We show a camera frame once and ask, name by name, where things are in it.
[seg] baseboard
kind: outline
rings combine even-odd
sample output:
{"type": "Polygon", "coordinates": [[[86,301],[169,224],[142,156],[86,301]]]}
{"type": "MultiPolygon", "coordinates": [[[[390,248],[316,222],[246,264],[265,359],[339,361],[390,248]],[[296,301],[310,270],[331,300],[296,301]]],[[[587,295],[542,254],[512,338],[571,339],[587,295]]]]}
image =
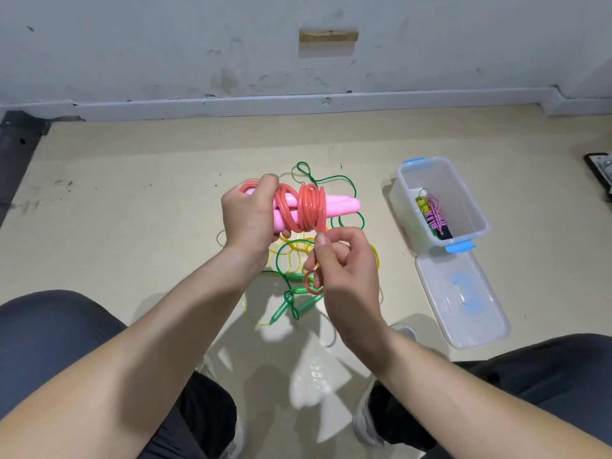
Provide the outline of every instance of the baseboard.
{"type": "Polygon", "coordinates": [[[44,119],[118,122],[202,116],[321,114],[384,109],[529,104],[540,104],[546,115],[612,114],[612,98],[569,99],[565,98],[557,87],[540,87],[268,97],[205,97],[108,103],[75,103],[71,100],[64,100],[0,105],[0,115],[4,111],[19,109],[44,119]]]}

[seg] forearm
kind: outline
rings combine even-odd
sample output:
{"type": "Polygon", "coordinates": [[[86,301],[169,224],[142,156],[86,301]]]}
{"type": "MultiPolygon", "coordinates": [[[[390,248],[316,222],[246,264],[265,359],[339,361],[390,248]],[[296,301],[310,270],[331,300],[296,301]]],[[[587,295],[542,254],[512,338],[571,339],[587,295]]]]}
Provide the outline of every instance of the forearm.
{"type": "Polygon", "coordinates": [[[212,258],[4,418],[0,456],[136,457],[256,272],[231,250],[212,258]]]}
{"type": "Polygon", "coordinates": [[[404,335],[384,332],[375,375],[457,459],[610,457],[612,448],[404,335]]]}

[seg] white wall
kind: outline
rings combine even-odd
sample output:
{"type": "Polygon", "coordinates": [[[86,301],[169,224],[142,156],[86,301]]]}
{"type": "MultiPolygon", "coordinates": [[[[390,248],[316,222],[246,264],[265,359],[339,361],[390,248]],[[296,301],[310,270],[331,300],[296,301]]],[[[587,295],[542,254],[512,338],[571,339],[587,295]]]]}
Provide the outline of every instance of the white wall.
{"type": "Polygon", "coordinates": [[[0,0],[0,103],[575,88],[610,19],[612,0],[0,0]],[[301,27],[358,29],[354,55],[299,59],[301,27]]]}

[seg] left hand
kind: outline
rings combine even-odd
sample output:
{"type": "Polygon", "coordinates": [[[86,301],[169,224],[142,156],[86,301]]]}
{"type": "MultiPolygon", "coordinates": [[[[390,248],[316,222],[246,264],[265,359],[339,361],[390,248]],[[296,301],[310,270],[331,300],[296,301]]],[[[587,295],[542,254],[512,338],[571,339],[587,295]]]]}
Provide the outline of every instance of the left hand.
{"type": "Polygon", "coordinates": [[[278,239],[274,234],[272,202],[279,187],[279,178],[264,174],[252,194],[240,191],[248,180],[236,185],[221,198],[226,248],[236,247],[254,255],[264,268],[270,244],[278,239]]]}

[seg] leg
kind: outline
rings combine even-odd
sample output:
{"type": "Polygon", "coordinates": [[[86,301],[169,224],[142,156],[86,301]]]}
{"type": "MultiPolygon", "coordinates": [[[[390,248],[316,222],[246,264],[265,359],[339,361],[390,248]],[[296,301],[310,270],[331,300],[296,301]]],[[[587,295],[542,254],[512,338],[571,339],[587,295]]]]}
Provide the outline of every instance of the leg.
{"type": "MultiPolygon", "coordinates": [[[[54,290],[0,306],[0,419],[50,378],[126,328],[83,295],[54,290]]],[[[234,438],[230,395],[194,373],[140,458],[216,458],[234,438]]]]}
{"type": "MultiPolygon", "coordinates": [[[[457,363],[472,374],[554,414],[612,446],[612,338],[570,335],[483,362],[457,363]]],[[[380,384],[368,402],[376,432],[389,443],[448,454],[380,384]]]]}

